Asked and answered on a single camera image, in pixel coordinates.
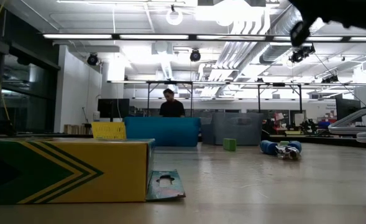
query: window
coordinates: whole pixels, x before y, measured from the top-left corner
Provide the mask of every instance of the window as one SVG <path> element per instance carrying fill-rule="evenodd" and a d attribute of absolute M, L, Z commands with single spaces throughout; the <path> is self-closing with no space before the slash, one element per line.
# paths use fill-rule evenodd
<path fill-rule="evenodd" d="M 26 59 L 6 55 L 4 58 L 3 84 L 53 98 L 56 90 L 56 74 L 29 63 Z"/>
<path fill-rule="evenodd" d="M 49 124 L 48 117 L 52 116 L 53 110 L 48 108 L 48 100 L 10 90 L 2 90 L 2 96 L 16 131 L 35 133 L 51 131 L 52 124 Z M 0 103 L 0 119 L 7 120 L 2 103 Z"/>

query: ceiling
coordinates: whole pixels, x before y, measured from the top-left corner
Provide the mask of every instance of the ceiling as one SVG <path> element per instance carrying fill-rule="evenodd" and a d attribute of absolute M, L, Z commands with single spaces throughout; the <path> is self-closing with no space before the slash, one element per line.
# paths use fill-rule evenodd
<path fill-rule="evenodd" d="M 145 5 L 113 5 L 113 4 L 70 4 L 59 3 L 57 0 L 14 0 L 8 1 L 6 8 L 19 16 L 41 32 L 70 32 L 70 33 L 158 33 L 158 34 L 228 34 L 233 26 L 220 26 L 215 21 L 197 21 L 195 9 L 197 0 L 185 1 L 183 20 L 174 26 L 166 20 L 169 6 Z M 287 0 L 281 0 L 280 6 L 270 10 L 270 22 L 274 25 L 279 15 L 289 5 Z M 317 35 L 366 35 L 366 30 L 345 29 L 342 25 L 331 23 L 316 31 Z M 126 75 L 133 77 L 139 74 L 154 74 L 162 66 L 158 58 L 152 55 L 154 42 L 138 41 L 74 41 L 70 50 L 77 55 L 87 57 L 85 50 L 89 46 L 118 46 L 120 53 L 126 58 Z M 171 42 L 173 47 L 186 47 L 188 50 L 173 50 L 170 57 L 172 70 L 197 72 L 199 65 L 215 62 L 223 53 L 225 42 Z M 339 75 L 350 79 L 352 67 L 359 63 L 350 62 L 359 57 L 366 57 L 366 44 L 315 44 L 316 54 L 311 55 L 301 63 L 292 66 L 288 54 L 278 58 L 274 64 L 264 72 L 265 81 L 290 82 L 294 80 L 308 80 L 328 69 L 337 69 Z M 190 62 L 191 49 L 198 48 L 201 61 Z M 112 60 L 112 52 L 99 53 L 104 60 Z"/>

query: white ceiling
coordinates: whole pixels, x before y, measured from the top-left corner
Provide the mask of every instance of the white ceiling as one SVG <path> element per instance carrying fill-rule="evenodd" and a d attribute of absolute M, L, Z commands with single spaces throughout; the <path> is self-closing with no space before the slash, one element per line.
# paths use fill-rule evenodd
<path fill-rule="evenodd" d="M 196 0 L 186 1 L 189 6 L 184 10 L 193 12 Z M 170 25 L 165 14 L 168 7 L 149 6 L 149 17 L 143 6 L 115 7 L 101 4 L 67 4 L 57 3 L 57 0 L 13 0 L 8 1 L 6 8 L 21 17 L 41 32 L 74 32 L 74 33 L 111 33 L 114 32 L 112 11 L 115 16 L 115 31 L 117 33 L 167 33 L 167 34 L 226 34 L 230 27 L 223 27 L 213 21 L 196 21 L 194 15 L 184 14 L 183 22 L 178 26 Z M 271 20 L 281 13 L 281 9 L 274 10 Z M 366 35 L 366 30 L 344 29 L 340 24 L 331 23 L 317 31 L 319 35 Z M 75 42 L 77 47 L 82 45 L 117 45 L 130 62 L 126 69 L 128 75 L 149 74 L 160 70 L 160 63 L 151 55 L 151 42 L 128 41 L 91 41 Z M 225 42 L 172 42 L 174 46 L 199 48 L 202 60 L 217 60 L 224 48 Z M 315 44 L 316 53 L 328 68 L 337 67 L 343 63 L 341 55 L 366 55 L 366 44 Z M 113 54 L 105 54 L 104 58 L 112 58 Z M 200 63 L 191 63 L 188 60 L 189 53 L 180 52 L 179 56 L 173 56 L 171 66 L 173 70 L 198 71 Z M 318 58 L 311 56 L 300 64 L 291 67 L 286 62 L 286 57 L 277 62 L 282 66 L 271 66 L 267 72 L 270 77 L 280 77 L 286 80 L 292 75 L 296 77 L 313 77 L 325 72 L 324 65 Z M 352 71 L 344 70 L 344 75 L 349 76 Z"/>

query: green block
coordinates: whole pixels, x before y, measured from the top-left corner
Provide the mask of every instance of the green block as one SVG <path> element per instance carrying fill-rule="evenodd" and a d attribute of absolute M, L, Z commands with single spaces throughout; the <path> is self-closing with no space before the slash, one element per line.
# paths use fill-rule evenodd
<path fill-rule="evenodd" d="M 289 141 L 281 141 L 280 146 L 287 146 L 289 144 Z"/>
<path fill-rule="evenodd" d="M 237 140 L 236 139 L 224 139 L 222 142 L 222 146 L 227 151 L 235 151 L 237 148 Z"/>

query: metal pole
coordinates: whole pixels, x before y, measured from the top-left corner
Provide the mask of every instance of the metal pole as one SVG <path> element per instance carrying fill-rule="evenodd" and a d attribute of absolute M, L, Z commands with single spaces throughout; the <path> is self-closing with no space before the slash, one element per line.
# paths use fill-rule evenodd
<path fill-rule="evenodd" d="M 258 113 L 260 113 L 260 110 L 261 110 L 261 108 L 260 108 L 260 85 L 257 85 L 257 94 L 258 94 Z"/>
<path fill-rule="evenodd" d="M 301 99 L 301 85 L 298 86 L 299 86 L 300 113 L 303 113 L 303 100 Z"/>
<path fill-rule="evenodd" d="M 194 85 L 191 84 L 191 117 L 193 117 L 193 93 L 194 93 Z"/>
<path fill-rule="evenodd" d="M 147 95 L 147 116 L 150 116 L 150 85 L 151 83 L 148 83 L 148 95 Z"/>

